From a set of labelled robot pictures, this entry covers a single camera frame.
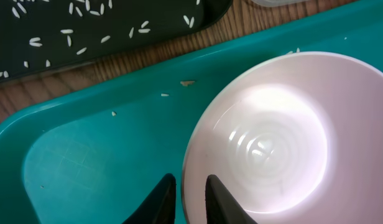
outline black tray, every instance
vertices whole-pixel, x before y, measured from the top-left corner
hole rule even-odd
[[[200,0],[198,4],[197,0],[112,0],[111,9],[109,0],[89,0],[91,11],[99,12],[104,4],[102,16],[92,15],[80,1],[0,0],[0,72],[7,71],[9,75],[5,78],[2,74],[0,82],[198,32],[218,21],[233,0]],[[71,2],[73,14],[69,13]],[[15,17],[13,7],[20,19]],[[75,7],[80,9],[82,17]],[[184,15],[189,19],[194,17],[193,27],[188,26]],[[150,32],[139,33],[145,21],[149,21],[145,29]],[[132,27],[134,33],[130,38]],[[74,33],[62,34],[64,29],[72,29]],[[67,35],[72,39],[71,47]],[[107,35],[111,38],[101,44],[101,39]],[[29,44],[33,37],[41,38],[41,47]],[[77,55],[84,47],[87,47],[86,52]]]

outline wooden surface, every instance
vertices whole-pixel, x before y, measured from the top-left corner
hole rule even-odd
[[[27,106],[353,1],[355,0],[310,0],[289,6],[266,8],[257,6],[251,0],[234,0],[229,11],[218,23],[199,33],[112,55],[96,63],[65,72],[36,74],[0,84],[0,123]]]

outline plastic bowl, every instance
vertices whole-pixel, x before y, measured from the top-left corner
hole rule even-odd
[[[383,223],[383,73],[326,52],[246,71],[190,139],[182,196],[191,224],[206,223],[210,174],[260,224]]]

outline crumb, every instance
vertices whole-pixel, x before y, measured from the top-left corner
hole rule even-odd
[[[195,81],[181,81],[180,82],[180,84],[182,84],[183,86],[190,86],[194,83],[195,83]]]

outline tray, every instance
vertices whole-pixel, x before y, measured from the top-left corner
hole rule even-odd
[[[232,1],[0,1],[0,82],[81,65],[105,55],[198,32],[219,20]],[[103,14],[96,16],[90,12]],[[65,29],[71,29],[73,33],[61,33]],[[106,36],[110,38],[101,43]],[[34,37],[40,38],[35,43],[42,46],[30,45],[29,41]],[[86,51],[78,55],[85,47]]]
[[[168,172],[178,184],[176,223],[185,223],[182,162],[199,117],[239,74],[297,48],[350,55],[383,71],[383,0],[215,45],[16,113],[0,125],[0,223],[121,223]],[[196,82],[184,87],[182,80]]]

